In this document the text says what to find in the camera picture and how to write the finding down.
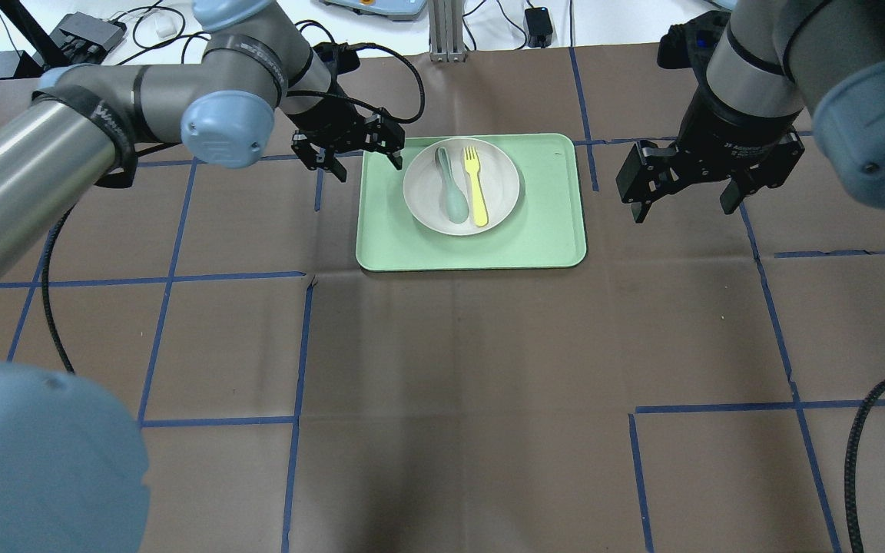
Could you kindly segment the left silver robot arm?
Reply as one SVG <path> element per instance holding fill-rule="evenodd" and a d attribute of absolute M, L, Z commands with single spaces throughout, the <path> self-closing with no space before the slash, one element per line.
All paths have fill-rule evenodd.
<path fill-rule="evenodd" d="M 358 112 L 338 84 L 343 45 L 322 54 L 275 1 L 196 1 L 210 35 L 185 65 L 75 65 L 45 73 L 0 129 L 0 281 L 91 187 L 132 186 L 140 144 L 182 144 L 231 169 L 263 157 L 275 116 L 310 171 L 336 156 L 401 168 L 403 122 Z M 136 552 L 150 510 L 136 416 L 96 382 L 0 362 L 0 552 Z"/>

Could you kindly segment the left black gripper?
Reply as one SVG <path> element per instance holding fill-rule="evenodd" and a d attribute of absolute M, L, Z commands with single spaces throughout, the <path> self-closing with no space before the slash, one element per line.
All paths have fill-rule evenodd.
<path fill-rule="evenodd" d="M 291 81 L 281 112 L 294 124 L 293 153 L 309 171 L 322 171 L 346 182 L 346 168 L 336 154 L 365 150 L 382 154 L 403 170 L 405 131 L 387 116 L 365 117 L 348 101 L 337 78 L 360 66 L 357 53 L 345 43 L 321 42 L 312 47 L 308 64 Z"/>

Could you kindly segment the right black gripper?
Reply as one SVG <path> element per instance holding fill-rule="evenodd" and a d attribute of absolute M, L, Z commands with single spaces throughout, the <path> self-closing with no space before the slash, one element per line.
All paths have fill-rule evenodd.
<path fill-rule="evenodd" d="M 695 92 L 678 136 L 667 147 L 636 141 L 619 168 L 619 198 L 636 224 L 664 197 L 695 184 L 727 182 L 720 195 L 730 216 L 749 196 L 787 181 L 805 152 L 794 128 L 797 113 L 783 117 L 744 114 L 709 92 Z"/>

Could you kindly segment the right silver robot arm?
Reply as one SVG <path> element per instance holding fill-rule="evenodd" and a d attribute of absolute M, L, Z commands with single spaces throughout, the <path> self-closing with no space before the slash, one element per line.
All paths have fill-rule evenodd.
<path fill-rule="evenodd" d="M 656 62 L 698 86 L 675 140 L 636 141 L 619 169 L 637 224 L 695 184 L 726 182 L 725 214 L 782 186 L 802 111 L 847 195 L 885 210 L 885 1 L 737 1 L 672 25 Z"/>

